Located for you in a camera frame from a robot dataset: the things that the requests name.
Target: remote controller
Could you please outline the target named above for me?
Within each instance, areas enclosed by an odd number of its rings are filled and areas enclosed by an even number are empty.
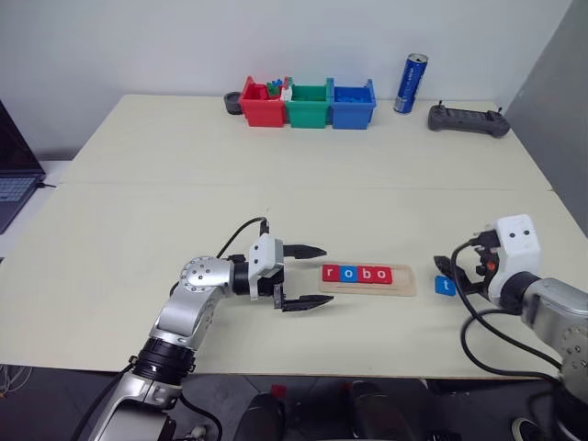
[[[488,133],[494,138],[504,136],[511,125],[498,112],[488,110],[487,112],[477,112],[474,110],[461,110],[458,108],[447,108],[443,106],[442,101],[436,106],[429,109],[428,126],[431,130],[464,130]]]

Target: white wall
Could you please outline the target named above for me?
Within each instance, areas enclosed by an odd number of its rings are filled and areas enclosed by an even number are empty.
[[[0,0],[0,97],[35,152],[73,155],[127,93],[220,95],[244,77],[374,80],[407,53],[420,97],[507,107],[570,0]]]

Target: black cable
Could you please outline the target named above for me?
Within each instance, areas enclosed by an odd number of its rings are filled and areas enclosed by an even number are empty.
[[[475,244],[474,243],[474,240],[467,241],[467,242],[463,243],[462,245],[460,245],[458,248],[456,248],[454,250],[454,252],[451,254],[451,274],[453,276],[453,280],[455,281],[455,284],[456,284],[456,288],[458,290],[459,297],[461,298],[461,301],[463,302],[463,304],[468,309],[469,313],[472,315],[472,317],[474,318],[474,320],[477,320],[478,322],[480,322],[480,324],[484,328],[486,328],[488,331],[490,331],[491,333],[497,335],[498,337],[502,338],[504,341],[510,343],[511,345],[514,345],[514,346],[518,347],[519,349],[523,349],[524,351],[527,351],[529,354],[533,354],[534,356],[538,356],[542,360],[545,360],[548,363],[550,363],[557,370],[560,370],[561,369],[561,363],[559,363],[557,360],[555,360],[554,358],[548,356],[547,354],[542,353],[541,351],[535,349],[534,347],[531,347],[529,345],[525,345],[524,343],[521,343],[518,340],[515,340],[513,337],[502,333],[501,331],[499,331],[498,329],[496,329],[494,326],[492,326],[491,324],[489,324],[488,322],[486,322],[484,319],[482,319],[481,316],[476,311],[476,309],[471,305],[471,303],[468,300],[468,297],[464,294],[463,288],[461,287],[461,283],[459,281],[459,277],[458,277],[458,254],[461,251],[463,251],[464,249],[468,248],[469,246],[472,246],[473,244]]]
[[[180,401],[184,404],[190,411],[199,413],[202,416],[207,417],[217,426],[217,439],[216,441],[221,441],[222,438],[222,424],[219,419],[214,416],[212,413],[205,411],[204,409],[200,409],[199,407],[192,404],[190,401],[187,400],[184,393],[180,394]]]
[[[172,285],[171,288],[169,288],[169,297],[172,297],[172,294],[174,294],[174,290],[177,288],[177,286],[180,284],[179,281],[175,282],[174,285]]]
[[[85,414],[78,423],[77,427],[75,427],[75,431],[73,432],[70,441],[77,441],[78,439],[80,439],[80,435],[84,431],[84,427],[90,420],[92,413],[96,411],[96,408],[98,407],[100,402],[104,400],[104,398],[108,395],[110,390],[120,381],[120,379],[123,375],[125,375],[126,372],[132,369],[132,367],[133,365],[129,363],[124,369],[122,369],[117,375],[115,375],[115,377],[107,384],[107,386],[104,389],[102,389],[100,395],[98,395],[96,399],[92,402],[92,404],[90,404],[90,407],[88,407],[88,410],[85,411]]]
[[[255,386],[254,383],[249,379],[249,377],[247,377],[246,375],[243,375],[243,378],[251,385],[252,388],[257,390],[257,393],[261,393],[261,391],[257,388],[257,386]]]
[[[45,184],[44,182],[38,182],[35,185],[36,188],[47,188],[47,187],[51,187],[51,188],[57,188],[57,186],[52,186],[51,184]]]
[[[267,219],[266,218],[261,217],[261,218],[253,218],[251,220],[248,220],[246,223],[244,223],[242,226],[239,227],[239,229],[234,233],[234,235],[231,236],[231,239],[229,239],[229,241],[226,244],[224,244],[224,246],[220,249],[219,253],[217,254],[217,259],[220,259],[222,257],[222,255],[224,254],[224,252],[227,251],[227,248],[229,248],[229,245],[231,245],[232,241],[234,241],[235,238],[245,228],[247,228],[252,223],[256,223],[256,222],[261,222],[260,233],[261,232],[268,232]]]
[[[466,340],[466,333],[468,332],[469,326],[473,322],[475,322],[476,320],[479,321],[479,318],[477,318],[477,317],[482,317],[484,315],[490,315],[490,314],[513,315],[511,312],[508,312],[505,310],[484,310],[484,311],[480,311],[480,312],[476,311],[476,316],[472,315],[466,321],[464,321],[464,323],[461,325],[461,331],[459,332],[459,341],[461,342],[461,347],[463,348],[463,352],[465,352],[465,354],[469,358],[469,360],[474,365],[476,365],[478,368],[482,368],[492,374],[503,375],[503,376],[507,376],[507,377],[531,377],[531,378],[544,379],[544,380],[549,381],[551,383],[559,383],[557,379],[554,379],[550,375],[544,374],[543,372],[497,369],[496,367],[491,367],[491,366],[485,365],[484,363],[479,361],[479,359],[476,358],[476,356],[474,356],[472,354],[472,352],[469,350],[468,341]]]

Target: laptop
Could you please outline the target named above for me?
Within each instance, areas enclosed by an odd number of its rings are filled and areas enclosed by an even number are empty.
[[[0,234],[45,179],[45,172],[0,101]]]

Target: wooden board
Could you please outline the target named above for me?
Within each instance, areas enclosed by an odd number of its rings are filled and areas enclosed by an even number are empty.
[[[327,282],[322,279],[322,272],[319,271],[319,290],[321,292],[399,297],[412,297],[416,295],[416,280],[414,279],[414,272],[413,269],[408,265],[373,264],[365,262],[325,262],[323,265],[384,266],[389,268],[392,272],[392,283],[378,284],[360,282],[344,283],[340,281]]]

